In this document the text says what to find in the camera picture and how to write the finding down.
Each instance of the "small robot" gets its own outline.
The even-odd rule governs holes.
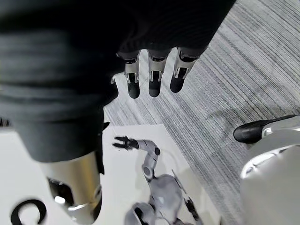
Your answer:
[[[117,148],[127,151],[141,149],[147,152],[142,165],[142,172],[150,187],[149,202],[137,202],[125,215],[125,225],[192,225],[178,218],[178,212],[184,201],[188,211],[193,215],[196,225],[203,225],[194,203],[187,195],[181,182],[174,174],[162,174],[156,177],[154,169],[160,155],[160,149],[150,140],[135,140],[125,137],[115,137],[122,143],[114,143]]]

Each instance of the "silver metal forearm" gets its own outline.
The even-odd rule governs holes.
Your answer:
[[[39,165],[48,179],[54,201],[76,223],[93,224],[102,204],[95,152],[74,160]]]
[[[149,181],[154,176],[154,169],[160,155],[160,149],[150,140],[136,140],[138,148],[147,152],[145,161],[142,165],[142,172],[145,178]]]

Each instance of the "white paper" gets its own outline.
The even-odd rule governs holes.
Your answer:
[[[101,175],[103,203],[94,225],[122,225],[125,213],[131,206],[135,202],[147,202],[150,195],[141,170],[146,152],[113,147],[115,136],[154,141],[161,149],[155,175],[173,174],[173,169],[194,201],[204,224],[219,225],[218,211],[163,125],[109,126],[104,131],[105,175]],[[47,207],[45,225],[76,225],[53,201],[38,164],[29,157],[19,136],[12,130],[0,131],[0,163],[0,224],[11,224],[10,214],[14,206],[22,200],[35,198],[43,201]],[[38,210],[30,206],[20,213],[24,225],[37,224],[38,216]],[[184,204],[178,217],[184,222],[194,224],[193,217]]]

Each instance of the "black fingertip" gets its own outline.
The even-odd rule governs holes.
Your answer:
[[[183,87],[183,83],[184,83],[184,79],[182,79],[180,77],[175,78],[174,76],[172,76],[172,80],[170,83],[171,91],[174,93],[178,93],[179,91],[181,91],[181,89]]]
[[[149,94],[151,97],[157,97],[160,94],[161,82],[154,80],[149,81]]]
[[[139,83],[129,83],[128,84],[128,93],[131,98],[133,98],[133,99],[138,98],[140,96]]]

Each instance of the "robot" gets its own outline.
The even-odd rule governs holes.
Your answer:
[[[192,225],[184,223],[178,218],[178,212],[182,201],[192,214],[196,225],[203,225],[192,199],[187,195],[178,177],[175,175],[162,174],[155,176],[155,167],[160,155],[160,149],[150,140],[135,140],[125,137],[115,137],[120,143],[113,146],[127,151],[133,149],[147,152],[142,165],[142,173],[150,188],[149,202],[135,203],[125,215],[124,225],[155,225],[163,220],[168,225]]]
[[[239,126],[233,136],[254,144],[240,174],[244,219],[249,225],[300,224],[300,116]]]

